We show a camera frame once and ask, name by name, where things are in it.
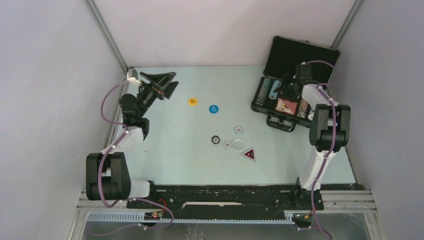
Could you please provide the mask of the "clear round dealer button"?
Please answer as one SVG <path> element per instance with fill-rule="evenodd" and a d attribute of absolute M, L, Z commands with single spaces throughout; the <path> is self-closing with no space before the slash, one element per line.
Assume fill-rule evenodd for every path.
<path fill-rule="evenodd" d="M 245 146 L 245 143 L 242 139 L 236 138 L 231 142 L 232 148 L 235 150 L 242 150 Z"/>

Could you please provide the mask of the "dark blue fifty chip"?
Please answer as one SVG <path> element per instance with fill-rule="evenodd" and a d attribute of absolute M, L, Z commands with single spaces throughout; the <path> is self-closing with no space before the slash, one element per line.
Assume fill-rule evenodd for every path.
<path fill-rule="evenodd" d="M 220 139 L 220 137 L 219 137 L 218 135 L 213 135 L 213 136 L 211 137 L 211 142 L 212 142 L 214 145 L 219 144 L 219 143 L 220 143 L 220 141 L 221 141 L 221 139 Z"/>

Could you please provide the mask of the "red black triangle marker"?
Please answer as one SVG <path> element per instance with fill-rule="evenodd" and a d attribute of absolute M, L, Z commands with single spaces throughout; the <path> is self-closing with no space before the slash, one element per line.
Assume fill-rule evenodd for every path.
<path fill-rule="evenodd" d="M 241 154 L 242 157 L 249 159 L 252 162 L 256 162 L 256 154 L 255 154 L 255 148 L 252 147 Z"/>

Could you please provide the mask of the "light blue chip stack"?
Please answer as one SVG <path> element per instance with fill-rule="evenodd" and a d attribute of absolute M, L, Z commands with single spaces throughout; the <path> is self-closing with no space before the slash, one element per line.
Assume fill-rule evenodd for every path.
<path fill-rule="evenodd" d="M 272 83 L 272 86 L 271 86 L 271 89 L 270 89 L 270 92 L 269 92 L 269 95 L 268 95 L 268 97 L 269 97 L 269 99 L 271 99 L 271 100 L 276 100 L 277 99 L 277 97 L 278 97 L 278 95 L 279 95 L 279 89 L 280 89 L 280 87 L 281 87 L 281 81 L 280 80 L 274 80 L 273 81 L 273 83 Z"/>

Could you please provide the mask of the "light blue ten chip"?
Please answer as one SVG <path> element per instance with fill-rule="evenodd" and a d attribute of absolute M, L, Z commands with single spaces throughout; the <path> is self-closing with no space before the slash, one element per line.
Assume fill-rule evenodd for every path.
<path fill-rule="evenodd" d="M 232 143 L 230 141 L 225 141 L 223 143 L 223 146 L 224 146 L 225 149 L 229 150 L 229 149 L 232 148 Z"/>
<path fill-rule="evenodd" d="M 242 134 L 243 131 L 244 131 L 244 129 L 239 125 L 234 128 L 234 133 L 237 134 L 237 135 Z"/>

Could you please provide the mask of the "black poker set case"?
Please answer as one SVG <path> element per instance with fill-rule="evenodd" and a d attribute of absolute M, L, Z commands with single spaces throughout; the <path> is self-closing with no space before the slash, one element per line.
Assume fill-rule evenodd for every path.
<path fill-rule="evenodd" d="M 280 91 L 277 99 L 271 100 L 268 98 L 264 106 L 256 106 L 255 100 L 260 87 L 264 78 L 271 79 L 271 87 L 274 80 L 279 80 L 283 83 L 283 78 L 287 73 L 293 76 L 296 66 L 305 62 L 312 62 L 313 79 L 319 83 L 326 84 L 330 80 L 333 72 L 332 67 L 336 64 L 340 54 L 341 52 L 336 49 L 313 45 L 282 36 L 274 36 L 267 62 L 251 101 L 250 108 L 254 112 L 266 115 L 267 125 L 277 130 L 290 133 L 294 131 L 297 125 L 309 128 L 311 121 L 308 118 L 297 117 L 297 110 L 302 97 L 298 99 L 298 102 L 295 102 L 298 103 L 295 115 L 289 115 L 275 110 L 278 98 L 282 99 Z"/>

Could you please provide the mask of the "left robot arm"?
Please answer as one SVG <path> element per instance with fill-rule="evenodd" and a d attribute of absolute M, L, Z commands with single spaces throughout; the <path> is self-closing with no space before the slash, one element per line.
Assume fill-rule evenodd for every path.
<path fill-rule="evenodd" d="M 122 126 L 121 135 L 100 152 L 86 157 L 86 196 L 90 201 L 102 201 L 108 208 L 108 201 L 137 199 L 145 208 L 153 208 L 158 194 L 151 190 L 148 180 L 131 176 L 127 157 L 141 144 L 150 130 L 150 121 L 144 117 L 155 100 L 169 99 L 178 82 L 176 72 L 149 74 L 131 68 L 125 83 L 138 85 L 138 93 L 126 93 L 119 98 L 122 121 L 110 120 L 113 125 Z"/>

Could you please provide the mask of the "blue round button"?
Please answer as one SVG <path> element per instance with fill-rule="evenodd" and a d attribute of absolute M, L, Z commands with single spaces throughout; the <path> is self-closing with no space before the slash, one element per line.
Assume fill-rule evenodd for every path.
<path fill-rule="evenodd" d="M 208 110 L 211 114 L 216 114 L 216 113 L 219 112 L 219 106 L 212 104 L 212 105 L 209 106 Z"/>

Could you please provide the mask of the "red playing card deck box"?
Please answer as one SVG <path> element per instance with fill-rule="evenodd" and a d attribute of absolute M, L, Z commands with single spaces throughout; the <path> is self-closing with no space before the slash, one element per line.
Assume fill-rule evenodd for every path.
<path fill-rule="evenodd" d="M 275 110 L 281 113 L 294 116 L 296 114 L 297 107 L 298 107 L 297 102 L 292 102 L 287 99 L 278 98 Z"/>

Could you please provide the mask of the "purple chip stack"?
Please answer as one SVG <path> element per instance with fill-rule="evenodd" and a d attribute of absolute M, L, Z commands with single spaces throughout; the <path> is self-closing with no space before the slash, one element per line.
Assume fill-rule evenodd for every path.
<path fill-rule="evenodd" d="M 296 116 L 299 118 L 307 119 L 309 115 L 308 109 L 309 109 L 308 102 L 304 99 L 301 99 L 298 104 Z"/>

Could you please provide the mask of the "green chip stack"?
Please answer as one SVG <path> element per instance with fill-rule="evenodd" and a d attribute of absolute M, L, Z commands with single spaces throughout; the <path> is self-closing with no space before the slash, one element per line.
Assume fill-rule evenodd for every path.
<path fill-rule="evenodd" d="M 314 114 L 315 114 L 315 110 L 313 108 L 309 109 L 308 115 L 307 115 L 307 119 L 311 122 L 314 118 Z"/>

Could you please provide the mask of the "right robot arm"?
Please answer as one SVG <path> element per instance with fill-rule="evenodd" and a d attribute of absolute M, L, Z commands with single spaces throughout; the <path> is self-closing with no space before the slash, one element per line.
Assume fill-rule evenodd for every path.
<path fill-rule="evenodd" d="M 292 93 L 300 94 L 313 110 L 309 128 L 311 152 L 305 170 L 292 188 L 291 204 L 304 209 L 321 188 L 321 181 L 332 158 L 349 141 L 351 108 L 334 100 L 324 89 L 326 83 L 313 79 L 312 62 L 296 66 Z"/>

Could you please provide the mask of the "yellow round button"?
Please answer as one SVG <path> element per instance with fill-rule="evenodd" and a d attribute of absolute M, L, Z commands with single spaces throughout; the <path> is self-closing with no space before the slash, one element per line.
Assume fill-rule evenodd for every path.
<path fill-rule="evenodd" d="M 196 97 L 190 97 L 187 103 L 189 106 L 196 106 L 198 104 L 198 99 Z"/>

